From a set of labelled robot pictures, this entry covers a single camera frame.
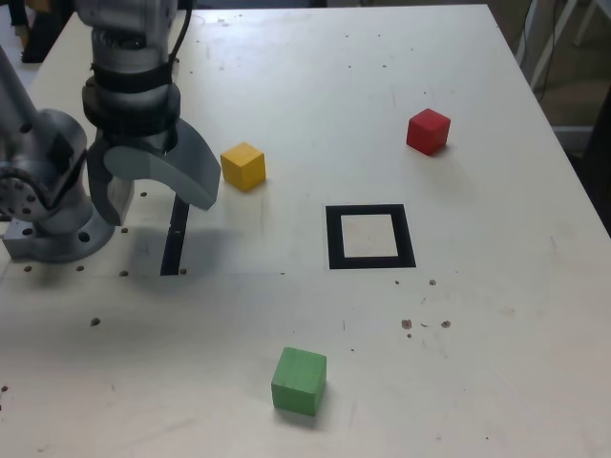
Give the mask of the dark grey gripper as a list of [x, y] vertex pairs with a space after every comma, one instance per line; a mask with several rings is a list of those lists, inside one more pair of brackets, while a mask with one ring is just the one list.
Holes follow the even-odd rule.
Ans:
[[161, 182], [207, 211], [217, 200], [221, 166], [201, 135], [180, 119], [145, 136], [98, 128], [87, 153], [87, 174], [96, 211], [109, 224], [122, 226], [134, 196], [133, 180]]

